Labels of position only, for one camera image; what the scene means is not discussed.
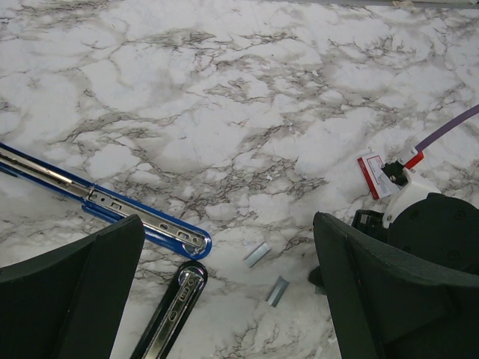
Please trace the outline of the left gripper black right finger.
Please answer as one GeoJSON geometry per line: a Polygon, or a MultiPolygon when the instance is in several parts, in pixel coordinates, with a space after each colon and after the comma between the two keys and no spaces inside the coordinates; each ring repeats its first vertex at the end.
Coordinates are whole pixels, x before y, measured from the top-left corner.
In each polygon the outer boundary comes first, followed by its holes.
{"type": "Polygon", "coordinates": [[[478,276],[314,216],[321,277],[343,358],[477,358],[478,276]]]}

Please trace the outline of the black stapler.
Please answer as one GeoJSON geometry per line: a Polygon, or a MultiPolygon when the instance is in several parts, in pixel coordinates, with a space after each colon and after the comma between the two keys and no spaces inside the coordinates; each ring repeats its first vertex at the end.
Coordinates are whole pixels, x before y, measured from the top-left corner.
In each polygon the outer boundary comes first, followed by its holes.
{"type": "Polygon", "coordinates": [[[198,261],[190,260],[179,267],[141,335],[132,358],[168,356],[207,279],[207,270],[198,261]]]}

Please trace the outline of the blue stapler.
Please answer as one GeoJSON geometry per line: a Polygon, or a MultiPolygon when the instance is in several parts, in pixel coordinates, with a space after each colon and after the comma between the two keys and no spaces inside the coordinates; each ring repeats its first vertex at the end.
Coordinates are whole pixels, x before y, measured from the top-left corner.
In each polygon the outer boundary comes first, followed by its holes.
{"type": "Polygon", "coordinates": [[[23,177],[78,201],[90,215],[115,223],[137,215],[146,240],[191,260],[207,256],[212,248],[210,235],[193,226],[86,179],[1,145],[1,171],[23,177]]]}

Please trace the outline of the staple strip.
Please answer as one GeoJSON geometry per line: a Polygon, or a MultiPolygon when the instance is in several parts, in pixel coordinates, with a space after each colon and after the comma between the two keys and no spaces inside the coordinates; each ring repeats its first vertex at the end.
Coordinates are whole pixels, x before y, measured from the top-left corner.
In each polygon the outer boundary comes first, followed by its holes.
{"type": "Polygon", "coordinates": [[[244,259],[245,264],[249,268],[254,267],[270,250],[271,248],[266,242],[261,243],[244,259]]]}
{"type": "Polygon", "coordinates": [[[279,276],[266,297],[266,303],[271,307],[277,307],[288,286],[289,282],[282,276],[279,276]]]}

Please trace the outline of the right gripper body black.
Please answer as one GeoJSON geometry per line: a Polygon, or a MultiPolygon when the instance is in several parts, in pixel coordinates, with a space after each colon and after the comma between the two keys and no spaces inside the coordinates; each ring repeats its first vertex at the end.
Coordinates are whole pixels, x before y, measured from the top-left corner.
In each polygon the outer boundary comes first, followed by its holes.
{"type": "Polygon", "coordinates": [[[360,209],[351,227],[427,262],[478,275],[478,208],[472,204],[430,193],[387,228],[383,219],[384,213],[360,209]]]}

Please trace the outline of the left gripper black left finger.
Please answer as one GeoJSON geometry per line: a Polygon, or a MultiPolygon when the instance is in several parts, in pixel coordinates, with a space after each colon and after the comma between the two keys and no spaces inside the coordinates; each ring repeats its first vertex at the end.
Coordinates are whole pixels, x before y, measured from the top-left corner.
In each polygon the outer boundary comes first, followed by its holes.
{"type": "Polygon", "coordinates": [[[131,215],[1,268],[1,357],[109,358],[143,244],[131,215]]]}

